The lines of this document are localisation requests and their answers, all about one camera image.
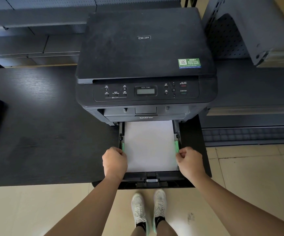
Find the dcp logo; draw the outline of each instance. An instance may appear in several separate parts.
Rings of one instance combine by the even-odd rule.
[[[150,35],[141,35],[137,37],[138,39],[151,39]]]

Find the control panel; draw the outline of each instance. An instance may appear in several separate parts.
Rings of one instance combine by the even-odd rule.
[[[199,79],[187,76],[106,80],[94,83],[93,95],[96,102],[197,98]]]

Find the foot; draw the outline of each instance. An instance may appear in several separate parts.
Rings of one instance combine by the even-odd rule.
[[[138,223],[145,222],[146,223],[146,235],[148,235],[148,225],[146,222],[146,214],[144,209],[144,199],[140,193],[134,194],[131,201],[131,208],[134,216],[134,226]]]
[[[153,217],[153,230],[156,233],[155,218],[162,216],[165,218],[167,209],[167,200],[165,191],[158,189],[154,194],[154,217]]]

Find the scanner lid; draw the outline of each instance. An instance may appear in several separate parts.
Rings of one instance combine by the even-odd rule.
[[[88,17],[76,72],[80,84],[215,74],[197,8],[95,12]]]

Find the brother printer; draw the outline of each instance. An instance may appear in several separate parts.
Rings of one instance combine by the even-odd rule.
[[[179,122],[192,119],[217,95],[216,68],[197,8],[91,13],[76,77],[78,103],[100,121],[120,126],[120,148],[125,122],[172,120],[177,151]],[[124,178],[135,187],[190,187],[185,181],[178,170],[129,172]]]

